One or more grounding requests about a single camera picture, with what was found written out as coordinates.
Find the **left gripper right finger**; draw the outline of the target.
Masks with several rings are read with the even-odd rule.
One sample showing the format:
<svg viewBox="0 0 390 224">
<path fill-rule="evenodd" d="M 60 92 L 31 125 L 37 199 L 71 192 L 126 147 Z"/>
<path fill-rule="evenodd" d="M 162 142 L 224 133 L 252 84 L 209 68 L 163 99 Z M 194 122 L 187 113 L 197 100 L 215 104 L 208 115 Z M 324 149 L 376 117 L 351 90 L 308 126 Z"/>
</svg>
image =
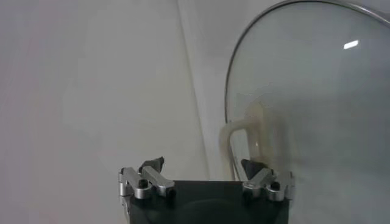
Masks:
<svg viewBox="0 0 390 224">
<path fill-rule="evenodd" d="M 241 165 L 247 177 L 247 181 L 242 183 L 245 201 L 260 198 L 262 194 L 270 201 L 293 200 L 292 172 L 277 172 L 265 163 L 248 159 L 242 159 Z"/>
</svg>

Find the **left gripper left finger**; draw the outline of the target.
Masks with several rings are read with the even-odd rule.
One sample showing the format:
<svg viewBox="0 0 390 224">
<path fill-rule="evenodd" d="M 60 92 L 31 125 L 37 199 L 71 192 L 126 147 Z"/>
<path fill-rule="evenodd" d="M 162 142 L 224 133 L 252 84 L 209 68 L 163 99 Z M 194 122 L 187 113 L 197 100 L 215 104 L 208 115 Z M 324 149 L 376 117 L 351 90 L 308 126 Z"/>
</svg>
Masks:
<svg viewBox="0 0 390 224">
<path fill-rule="evenodd" d="M 118 173 L 119 196 L 145 200 L 151 198 L 154 191 L 165 198 L 175 195 L 175 182 L 161 174 L 164 163 L 161 156 L 145 161 L 138 169 L 121 168 Z"/>
</svg>

